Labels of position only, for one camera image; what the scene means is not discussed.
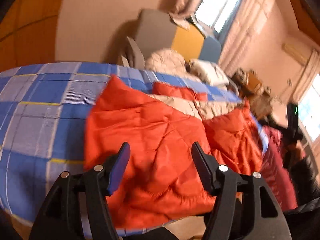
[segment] blue plaid bedsheet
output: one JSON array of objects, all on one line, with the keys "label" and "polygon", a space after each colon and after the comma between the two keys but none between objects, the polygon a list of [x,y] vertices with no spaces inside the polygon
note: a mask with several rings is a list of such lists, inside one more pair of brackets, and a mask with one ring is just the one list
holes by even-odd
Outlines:
[{"label": "blue plaid bedsheet", "polygon": [[[32,225],[62,171],[83,172],[85,119],[113,74],[145,93],[151,93],[153,82],[163,81],[206,92],[209,100],[239,101],[203,83],[110,64],[53,63],[0,73],[0,205],[21,223]],[[259,132],[265,152],[268,138],[260,126]],[[83,223],[90,237],[89,224]]]}]

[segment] window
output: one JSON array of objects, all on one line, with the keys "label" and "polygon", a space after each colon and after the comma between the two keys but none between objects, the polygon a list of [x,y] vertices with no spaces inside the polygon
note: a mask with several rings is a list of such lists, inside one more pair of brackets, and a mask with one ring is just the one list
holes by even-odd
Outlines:
[{"label": "window", "polygon": [[220,33],[240,0],[203,0],[196,11],[199,21]]},{"label": "window", "polygon": [[312,142],[320,135],[320,76],[316,75],[311,87],[299,103],[299,118]]}]

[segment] wall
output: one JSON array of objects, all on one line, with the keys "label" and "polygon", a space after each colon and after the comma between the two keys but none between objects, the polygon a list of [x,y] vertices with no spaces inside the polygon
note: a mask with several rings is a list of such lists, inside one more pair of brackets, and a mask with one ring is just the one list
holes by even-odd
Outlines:
[{"label": "wall", "polygon": [[61,0],[15,0],[0,23],[0,72],[54,62]]},{"label": "wall", "polygon": [[169,10],[176,0],[63,0],[56,38],[57,61],[115,63],[142,8]]},{"label": "wall", "polygon": [[287,85],[288,79],[293,79],[302,70],[299,63],[282,50],[288,35],[287,25],[275,4],[261,34],[255,38],[240,65],[246,70],[254,69],[264,85],[271,88],[271,94],[281,96],[283,100],[292,91]]}]

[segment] metal pin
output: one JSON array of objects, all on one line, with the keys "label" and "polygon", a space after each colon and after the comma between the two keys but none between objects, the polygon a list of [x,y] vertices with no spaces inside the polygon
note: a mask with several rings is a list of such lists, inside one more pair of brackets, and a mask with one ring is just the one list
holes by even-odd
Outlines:
[{"label": "metal pin", "polygon": [[222,172],[226,172],[226,171],[228,171],[228,169],[229,168],[226,165],[220,165],[219,166],[219,170],[222,171]]},{"label": "metal pin", "polygon": [[96,165],[95,167],[94,167],[94,170],[95,171],[102,171],[103,170],[103,166],[102,165]]},{"label": "metal pin", "polygon": [[67,178],[67,177],[69,176],[69,172],[64,171],[64,172],[62,172],[62,173],[60,174],[60,176],[61,176],[61,178],[65,179],[65,178]]},{"label": "metal pin", "polygon": [[255,171],[255,172],[253,173],[253,176],[254,176],[256,179],[260,179],[260,178],[261,178],[261,174],[260,174],[259,172],[257,172],[257,171]]}]

